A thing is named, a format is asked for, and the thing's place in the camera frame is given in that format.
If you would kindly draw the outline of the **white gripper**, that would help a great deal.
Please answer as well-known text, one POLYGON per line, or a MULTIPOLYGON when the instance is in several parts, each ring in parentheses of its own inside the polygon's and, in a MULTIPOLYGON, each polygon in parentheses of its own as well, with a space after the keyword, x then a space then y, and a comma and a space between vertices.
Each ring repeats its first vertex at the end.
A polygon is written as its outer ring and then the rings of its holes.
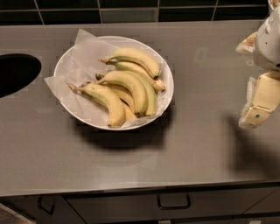
MULTIPOLYGON (((280 70, 280 7, 276 7, 258 32, 247 36, 236 48, 238 53, 251 54, 257 66, 280 70)), ((263 73, 250 77, 246 104, 241 111, 239 126, 252 130, 262 125, 280 105, 280 73, 263 73)))

